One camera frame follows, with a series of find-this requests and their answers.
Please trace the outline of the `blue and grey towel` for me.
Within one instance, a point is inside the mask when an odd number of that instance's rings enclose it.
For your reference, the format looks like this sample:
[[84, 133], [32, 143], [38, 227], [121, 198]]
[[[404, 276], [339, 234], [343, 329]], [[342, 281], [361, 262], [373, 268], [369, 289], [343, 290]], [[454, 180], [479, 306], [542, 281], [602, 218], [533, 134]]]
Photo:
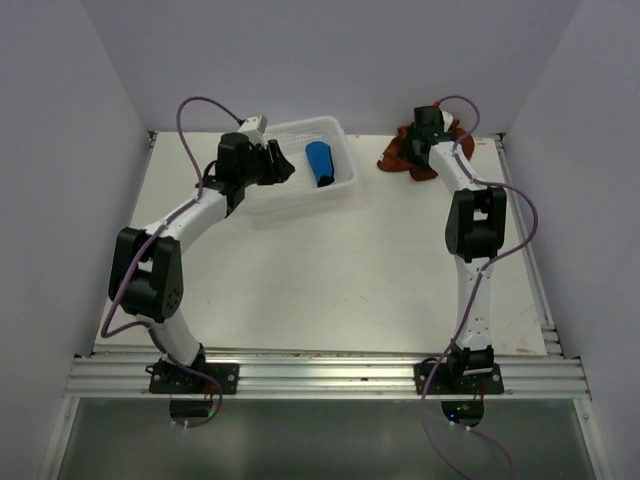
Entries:
[[322, 188], [331, 185], [335, 181], [331, 147], [325, 142], [314, 141], [305, 147], [305, 154], [316, 186]]

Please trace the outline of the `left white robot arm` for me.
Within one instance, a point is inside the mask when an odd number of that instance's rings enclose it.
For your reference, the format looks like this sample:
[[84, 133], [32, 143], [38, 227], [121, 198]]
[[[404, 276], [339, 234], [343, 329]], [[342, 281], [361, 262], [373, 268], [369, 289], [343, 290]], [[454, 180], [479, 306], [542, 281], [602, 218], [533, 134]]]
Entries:
[[145, 328], [163, 361], [174, 366], [175, 384], [189, 393], [201, 390], [208, 369], [203, 347], [181, 312], [183, 254], [237, 209], [249, 187], [282, 184], [294, 171], [277, 141], [249, 133], [223, 135], [216, 159], [196, 171], [188, 200], [145, 228], [125, 227], [118, 233], [109, 279], [111, 307], [101, 336]]

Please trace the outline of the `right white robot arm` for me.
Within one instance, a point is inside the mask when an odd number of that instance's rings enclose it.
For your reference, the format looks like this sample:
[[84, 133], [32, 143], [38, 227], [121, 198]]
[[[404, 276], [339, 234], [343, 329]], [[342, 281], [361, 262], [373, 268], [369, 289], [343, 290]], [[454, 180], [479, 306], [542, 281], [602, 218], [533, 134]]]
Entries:
[[507, 195], [483, 183], [439, 106], [414, 109], [400, 156], [437, 173], [451, 194], [445, 245], [458, 278], [458, 314], [450, 344], [440, 360], [415, 366], [416, 386], [428, 394], [466, 393], [499, 374], [489, 326], [491, 261], [505, 239]]

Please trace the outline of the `white plastic basket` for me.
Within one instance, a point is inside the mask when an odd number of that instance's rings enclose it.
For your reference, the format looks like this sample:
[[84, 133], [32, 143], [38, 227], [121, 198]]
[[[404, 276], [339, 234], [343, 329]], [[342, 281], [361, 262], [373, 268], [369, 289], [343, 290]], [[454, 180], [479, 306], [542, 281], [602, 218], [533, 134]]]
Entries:
[[[344, 197], [359, 180], [345, 131], [334, 117], [311, 117], [269, 125], [264, 137], [278, 141], [285, 158], [295, 167], [295, 173], [282, 184], [248, 188], [242, 208], [253, 215]], [[322, 188], [316, 186], [305, 154], [305, 147], [314, 141], [325, 142], [331, 147], [335, 168], [335, 181]]]

